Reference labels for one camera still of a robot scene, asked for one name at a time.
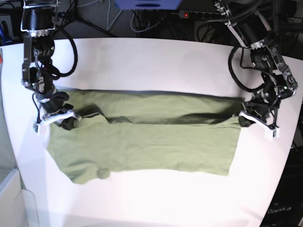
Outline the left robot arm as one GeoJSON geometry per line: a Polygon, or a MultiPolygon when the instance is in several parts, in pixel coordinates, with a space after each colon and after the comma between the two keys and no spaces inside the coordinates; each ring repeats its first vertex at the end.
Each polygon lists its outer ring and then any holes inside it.
{"type": "Polygon", "coordinates": [[[214,1],[221,15],[217,21],[228,27],[240,48],[249,50],[252,64],[249,69],[259,71],[263,79],[257,88],[249,88],[240,82],[232,67],[238,50],[238,47],[233,47],[228,58],[229,72],[239,88],[252,94],[251,100],[242,104],[239,123],[242,127],[256,123],[276,134],[279,130],[277,114],[280,103],[296,94],[298,83],[278,50],[269,23],[258,10],[261,4],[260,0],[214,1]]]}

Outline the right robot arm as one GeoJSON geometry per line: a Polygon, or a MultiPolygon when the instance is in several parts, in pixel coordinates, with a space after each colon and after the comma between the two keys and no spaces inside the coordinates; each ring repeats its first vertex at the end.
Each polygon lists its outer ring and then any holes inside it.
{"type": "Polygon", "coordinates": [[[57,90],[53,81],[70,76],[78,63],[77,47],[73,38],[55,20],[58,16],[57,0],[26,0],[20,30],[25,33],[24,61],[22,64],[22,85],[33,92],[32,100],[37,110],[34,130],[43,125],[55,124],[70,131],[80,116],[68,104],[69,95],[57,90]],[[53,33],[61,31],[70,41],[73,50],[73,66],[67,73],[61,73],[54,65],[55,51],[53,33]]]}

